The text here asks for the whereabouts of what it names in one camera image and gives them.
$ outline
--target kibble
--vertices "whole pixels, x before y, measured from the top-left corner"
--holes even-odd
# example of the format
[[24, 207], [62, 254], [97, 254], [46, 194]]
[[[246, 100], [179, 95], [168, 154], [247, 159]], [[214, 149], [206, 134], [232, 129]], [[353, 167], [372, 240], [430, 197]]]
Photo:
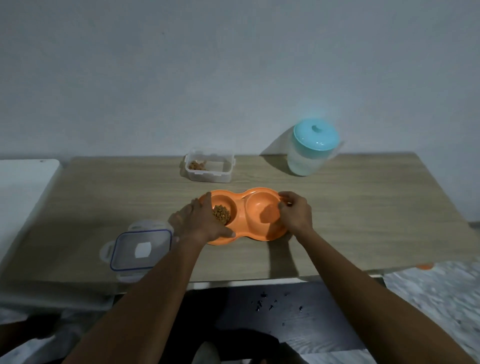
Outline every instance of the kibble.
[[194, 160], [193, 162], [191, 162], [188, 165], [188, 169], [190, 169], [190, 170], [206, 170], [205, 163], [206, 162], [199, 163], [196, 160]]
[[223, 225], [227, 225], [230, 221], [230, 212], [223, 205], [215, 205], [213, 208], [213, 216]]

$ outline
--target blue pitcher lid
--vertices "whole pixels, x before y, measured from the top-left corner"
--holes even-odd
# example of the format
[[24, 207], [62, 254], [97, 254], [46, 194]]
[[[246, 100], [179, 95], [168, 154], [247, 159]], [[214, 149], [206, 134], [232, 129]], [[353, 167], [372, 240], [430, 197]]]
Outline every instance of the blue pitcher lid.
[[335, 128], [321, 119], [305, 119], [293, 128], [293, 135], [300, 144], [313, 150], [334, 149], [340, 143]]

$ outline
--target orange pet bowl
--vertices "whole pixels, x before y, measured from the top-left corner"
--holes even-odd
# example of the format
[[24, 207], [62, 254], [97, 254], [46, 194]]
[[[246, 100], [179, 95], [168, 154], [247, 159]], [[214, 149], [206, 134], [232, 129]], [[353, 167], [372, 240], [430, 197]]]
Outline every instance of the orange pet bowl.
[[227, 190], [212, 191], [212, 208], [215, 205], [227, 208], [230, 221], [226, 226], [235, 232], [235, 237], [218, 238], [209, 244], [225, 245], [240, 236], [260, 241], [278, 239], [287, 232], [287, 228], [280, 221], [279, 202], [278, 193], [265, 187], [252, 188], [241, 194]]

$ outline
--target person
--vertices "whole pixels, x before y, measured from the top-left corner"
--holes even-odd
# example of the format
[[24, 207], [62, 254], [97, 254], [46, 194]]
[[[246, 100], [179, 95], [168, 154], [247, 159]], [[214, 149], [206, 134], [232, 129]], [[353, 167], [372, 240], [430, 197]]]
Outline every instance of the person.
[[[280, 218], [377, 363], [475, 363], [438, 325], [337, 252], [312, 227], [312, 209], [280, 192]], [[81, 339], [65, 364], [157, 364], [202, 248], [234, 232], [212, 215], [211, 194], [173, 216], [179, 241]]]

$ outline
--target plastic water pitcher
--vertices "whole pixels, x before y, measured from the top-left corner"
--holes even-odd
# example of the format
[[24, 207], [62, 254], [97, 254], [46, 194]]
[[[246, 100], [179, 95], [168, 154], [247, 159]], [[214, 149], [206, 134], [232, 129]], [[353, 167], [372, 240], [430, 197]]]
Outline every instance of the plastic water pitcher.
[[308, 176], [333, 158], [341, 147], [335, 128], [321, 119], [305, 119], [293, 128], [287, 162], [299, 176]]

